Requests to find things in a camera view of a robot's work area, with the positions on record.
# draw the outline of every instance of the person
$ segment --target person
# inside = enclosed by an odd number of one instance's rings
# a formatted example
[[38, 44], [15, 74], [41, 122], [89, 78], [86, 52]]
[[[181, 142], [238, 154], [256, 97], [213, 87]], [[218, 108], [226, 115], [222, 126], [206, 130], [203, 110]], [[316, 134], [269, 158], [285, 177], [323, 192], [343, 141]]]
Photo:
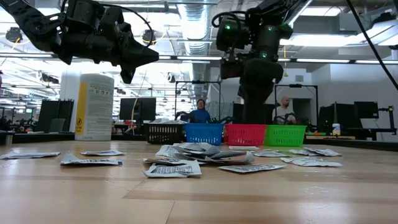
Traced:
[[200, 99], [197, 102], [197, 110], [194, 110], [190, 113], [190, 122], [191, 123], [209, 123], [210, 122], [210, 114], [205, 109], [205, 101]]
[[[276, 116], [278, 117], [276, 118], [277, 124], [285, 124], [285, 117], [287, 114], [289, 115], [287, 117], [286, 123], [288, 123], [289, 121], [294, 124], [296, 123], [295, 116], [293, 115], [294, 114], [293, 109], [289, 107], [289, 105], [290, 105], [289, 97], [283, 96], [282, 99], [280, 100], [280, 106], [276, 108]], [[272, 112], [272, 119], [275, 121], [275, 109]]]

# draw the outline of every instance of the blue basket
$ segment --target blue basket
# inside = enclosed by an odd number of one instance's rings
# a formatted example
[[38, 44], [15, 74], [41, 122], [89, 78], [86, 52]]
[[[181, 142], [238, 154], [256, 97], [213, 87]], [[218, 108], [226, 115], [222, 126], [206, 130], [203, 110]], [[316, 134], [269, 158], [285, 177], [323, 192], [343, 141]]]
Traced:
[[215, 146], [221, 144], [223, 124], [186, 124], [187, 142], [207, 142]]

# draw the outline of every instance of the table surface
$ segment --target table surface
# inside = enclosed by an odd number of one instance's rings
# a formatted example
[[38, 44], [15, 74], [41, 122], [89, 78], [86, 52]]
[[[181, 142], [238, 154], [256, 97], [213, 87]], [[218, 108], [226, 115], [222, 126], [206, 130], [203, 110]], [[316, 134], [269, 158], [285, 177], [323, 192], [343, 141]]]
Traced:
[[[159, 147], [140, 141], [64, 141], [0, 148], [1, 154], [62, 153], [0, 161], [1, 223], [398, 223], [396, 152], [316, 146], [343, 153], [327, 157], [343, 167], [287, 164], [236, 174], [202, 166], [201, 178], [147, 179], [142, 158], [155, 157]], [[85, 158], [79, 152], [109, 149], [127, 153], [113, 157], [123, 166], [60, 166], [67, 151]], [[284, 164], [264, 157], [256, 163]]]

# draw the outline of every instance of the woman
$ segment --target woman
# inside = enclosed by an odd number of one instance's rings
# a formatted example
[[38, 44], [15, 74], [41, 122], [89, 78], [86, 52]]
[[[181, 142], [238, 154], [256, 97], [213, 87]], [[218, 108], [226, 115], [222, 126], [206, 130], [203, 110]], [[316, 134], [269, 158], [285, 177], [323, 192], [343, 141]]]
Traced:
[[190, 113], [190, 122], [191, 123], [209, 123], [210, 122], [210, 114], [205, 109], [205, 101], [200, 99], [197, 103], [197, 110], [194, 110]]

